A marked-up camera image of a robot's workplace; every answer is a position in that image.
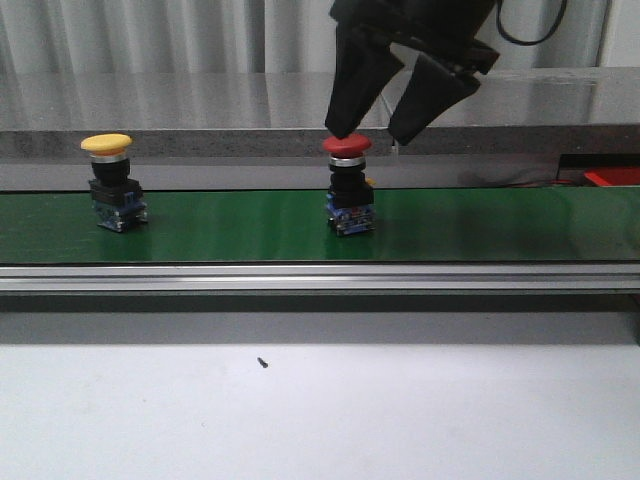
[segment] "green conveyor belt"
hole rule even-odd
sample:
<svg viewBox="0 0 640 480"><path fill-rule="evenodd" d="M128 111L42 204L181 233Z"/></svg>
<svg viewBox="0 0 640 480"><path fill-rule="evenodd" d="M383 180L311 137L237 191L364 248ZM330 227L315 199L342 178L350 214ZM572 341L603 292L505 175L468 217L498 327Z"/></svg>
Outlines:
<svg viewBox="0 0 640 480"><path fill-rule="evenodd" d="M376 191L337 238L318 190L149 192L149 225L96 226L88 193L0 195L0 263L598 261L640 257L640 188Z"/></svg>

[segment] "conveyor belt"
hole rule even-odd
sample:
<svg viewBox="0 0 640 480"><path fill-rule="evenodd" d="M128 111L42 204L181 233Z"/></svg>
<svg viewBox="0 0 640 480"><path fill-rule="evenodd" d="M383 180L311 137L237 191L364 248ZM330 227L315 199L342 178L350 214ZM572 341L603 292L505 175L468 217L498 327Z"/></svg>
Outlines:
<svg viewBox="0 0 640 480"><path fill-rule="evenodd" d="M418 277L407 275L422 275L420 288L452 285L425 283L425 273L429 281L450 282L452 274L456 282L473 280L467 288L478 288L487 274L493 276L485 288L531 287L519 283L523 274L527 281L532 275L535 282L560 281L562 288L640 285L640 189L633 187L379 190L378 229L345 238L327 227L319 190L150 192L146 200L150 224L116 234L96 226L87 193L0 195L0 280L25 274L77 279L91 268L93 289L100 289L105 272L131 279L141 272L132 271L135 266L142 274L137 285L121 285L125 290L175 287L154 284L158 274L172 281L183 274L206 277L189 285L180 277L180 288L188 289L304 288L310 275L324 282L310 282L311 289L346 288L338 277L366 279L361 288L418 288L412 283ZM128 270L108 270L114 265ZM196 270L203 266L218 270ZM56 267L66 270L53 275ZM262 269L264 282L247 282L248 268L252 274ZM613 277L618 274L624 278ZM207 284L212 277L218 283Z"/></svg>

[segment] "white curtain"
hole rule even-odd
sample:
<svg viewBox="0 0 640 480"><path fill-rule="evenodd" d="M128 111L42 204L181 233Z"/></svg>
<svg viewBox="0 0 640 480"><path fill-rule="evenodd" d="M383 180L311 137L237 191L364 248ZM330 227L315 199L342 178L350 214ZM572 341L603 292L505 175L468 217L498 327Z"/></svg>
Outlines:
<svg viewBox="0 0 640 480"><path fill-rule="evenodd" d="M505 0L516 36L539 36L560 0ZM0 73L331 72L332 0L0 0ZM480 38L499 68L596 64L607 0L570 0L540 47ZM410 60L411 55L398 49Z"/></svg>

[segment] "aluminum rail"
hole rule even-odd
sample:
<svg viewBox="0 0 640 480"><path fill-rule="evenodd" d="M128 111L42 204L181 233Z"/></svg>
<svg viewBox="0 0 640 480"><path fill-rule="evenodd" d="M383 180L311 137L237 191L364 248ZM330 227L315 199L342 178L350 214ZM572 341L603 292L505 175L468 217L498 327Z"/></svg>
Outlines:
<svg viewBox="0 0 640 480"><path fill-rule="evenodd" d="M0 294L309 290L640 292L640 263L0 267Z"/></svg>

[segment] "gray countertop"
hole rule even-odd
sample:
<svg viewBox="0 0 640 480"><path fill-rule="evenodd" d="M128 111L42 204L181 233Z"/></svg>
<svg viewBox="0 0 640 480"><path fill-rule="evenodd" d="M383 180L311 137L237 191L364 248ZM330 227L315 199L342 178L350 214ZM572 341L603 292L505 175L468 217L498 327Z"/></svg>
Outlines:
<svg viewBox="0 0 640 480"><path fill-rule="evenodd" d="M389 151L390 113L409 73L360 130ZM319 156L332 75L34 74L0 76L0 156L79 156L104 131L138 156ZM640 68L537 69L480 77L403 149L408 154L628 153L640 147Z"/></svg>

